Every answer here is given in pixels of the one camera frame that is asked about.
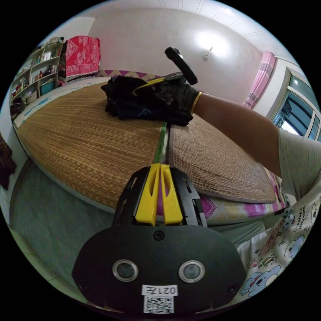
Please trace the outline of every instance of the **pink patterned bedsheet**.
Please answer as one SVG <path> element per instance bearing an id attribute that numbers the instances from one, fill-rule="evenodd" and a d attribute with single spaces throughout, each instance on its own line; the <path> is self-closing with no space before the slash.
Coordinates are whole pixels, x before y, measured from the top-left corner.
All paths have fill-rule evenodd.
<path id="1" fill-rule="evenodd" d="M 200 194 L 207 223 L 213 224 L 223 221 L 243 221 L 280 211 L 286 207 L 284 196 L 280 192 L 280 185 L 273 173 L 266 169 L 266 173 L 273 185 L 276 202 L 269 204 L 252 204 L 233 202 Z M 162 193 L 159 191 L 157 215 L 163 215 Z"/>

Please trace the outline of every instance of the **woven straw mat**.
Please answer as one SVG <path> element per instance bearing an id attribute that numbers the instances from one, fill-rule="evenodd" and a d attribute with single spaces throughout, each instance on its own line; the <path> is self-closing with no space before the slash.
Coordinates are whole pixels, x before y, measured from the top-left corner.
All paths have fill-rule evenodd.
<path id="1" fill-rule="evenodd" d="M 110 116 L 101 86 L 48 103 L 26 119 L 18 137 L 58 180 L 115 208 L 131 175 L 153 163 L 163 123 Z"/>
<path id="2" fill-rule="evenodd" d="M 199 193 L 246 203 L 276 201 L 264 167 L 196 115 L 186 127 L 171 127 L 169 163 L 185 172 Z"/>

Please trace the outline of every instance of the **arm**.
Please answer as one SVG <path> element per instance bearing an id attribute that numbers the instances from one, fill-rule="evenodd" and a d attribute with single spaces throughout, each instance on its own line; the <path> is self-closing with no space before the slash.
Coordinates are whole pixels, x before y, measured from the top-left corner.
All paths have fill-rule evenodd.
<path id="1" fill-rule="evenodd" d="M 233 102 L 201 94 L 194 113 L 282 178 L 282 192 L 297 200 L 321 180 L 321 143 L 276 127 Z"/>
<path id="2" fill-rule="evenodd" d="M 270 120 L 236 103 L 206 94 L 200 95 L 194 113 L 281 177 L 279 129 Z"/>

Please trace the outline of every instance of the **window frame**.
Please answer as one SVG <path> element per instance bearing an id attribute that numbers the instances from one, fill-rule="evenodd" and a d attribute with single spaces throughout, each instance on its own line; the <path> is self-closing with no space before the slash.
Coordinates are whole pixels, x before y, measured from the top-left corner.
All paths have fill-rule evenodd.
<path id="1" fill-rule="evenodd" d="M 318 117 L 318 119 L 320 120 L 318 128 L 317 128 L 317 134 L 314 139 L 314 140 L 317 140 L 318 136 L 320 134 L 320 131 L 321 131 L 321 113 L 308 98 L 306 98 L 299 91 L 297 91 L 296 89 L 294 89 L 293 87 L 290 86 L 291 76 L 294 76 L 294 77 L 300 79 L 302 82 L 304 82 L 307 86 L 309 86 L 311 88 L 311 85 L 305 79 L 303 79 L 303 77 L 299 73 L 295 72 L 294 70 L 290 70 L 289 68 L 286 68 L 286 72 L 285 72 L 285 76 L 284 76 L 284 80 L 283 80 L 283 85 L 282 85 L 282 88 L 281 88 L 281 91 L 279 94 L 279 97 L 281 97 L 281 99 L 279 99 L 280 103 L 278 104 L 278 107 L 274 110 L 270 119 L 272 121 L 275 121 L 275 118 L 279 115 L 283 105 L 285 104 L 286 99 L 288 98 L 288 93 L 291 92 L 292 94 L 296 95 L 301 100 L 303 100 L 312 109 L 311 121 L 310 121 L 308 130 L 307 130 L 306 134 L 304 135 L 304 137 L 306 137 L 306 138 L 309 137 L 312 127 L 313 127 L 315 117 Z"/>

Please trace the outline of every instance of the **pink curtain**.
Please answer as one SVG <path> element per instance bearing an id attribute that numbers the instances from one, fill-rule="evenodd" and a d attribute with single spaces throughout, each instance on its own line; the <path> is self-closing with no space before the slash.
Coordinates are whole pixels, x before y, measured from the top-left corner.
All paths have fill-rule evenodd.
<path id="1" fill-rule="evenodd" d="M 254 103 L 261 96 L 263 90 L 268 84 L 267 82 L 271 77 L 275 61 L 276 58 L 274 57 L 273 53 L 267 51 L 263 53 L 260 68 L 252 85 L 248 98 L 243 103 L 244 107 L 253 109 Z"/>

